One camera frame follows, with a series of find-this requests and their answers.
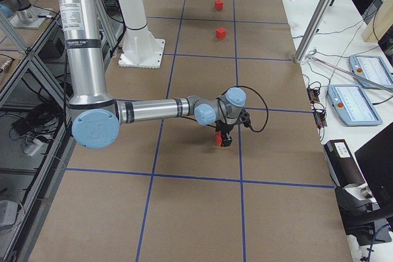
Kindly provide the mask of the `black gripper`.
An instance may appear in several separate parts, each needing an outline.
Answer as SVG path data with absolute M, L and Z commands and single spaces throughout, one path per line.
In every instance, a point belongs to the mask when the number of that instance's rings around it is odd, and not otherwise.
M 234 126 L 237 124 L 237 118 L 226 118 L 226 120 L 216 121 L 216 132 L 221 133 L 221 146 L 229 147 L 232 144 L 232 137 L 229 134 Z

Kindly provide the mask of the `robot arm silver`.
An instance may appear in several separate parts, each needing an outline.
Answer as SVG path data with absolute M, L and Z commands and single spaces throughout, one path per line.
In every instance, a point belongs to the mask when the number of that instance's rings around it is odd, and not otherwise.
M 69 102 L 72 135 L 78 144 L 92 149 L 111 145 L 120 125 L 139 121 L 193 116 L 201 125 L 215 124 L 223 146 L 231 144 L 235 125 L 249 125 L 244 110 L 245 92 L 231 87 L 213 100 L 199 96 L 151 101 L 119 101 L 107 91 L 101 40 L 99 0 L 57 0 L 64 32 L 73 96 Z M 149 31 L 142 0 L 118 0 L 125 24 L 125 67 L 158 68 L 165 41 Z
M 46 18 L 30 0 L 1 0 L 1 13 L 18 29 L 38 29 Z

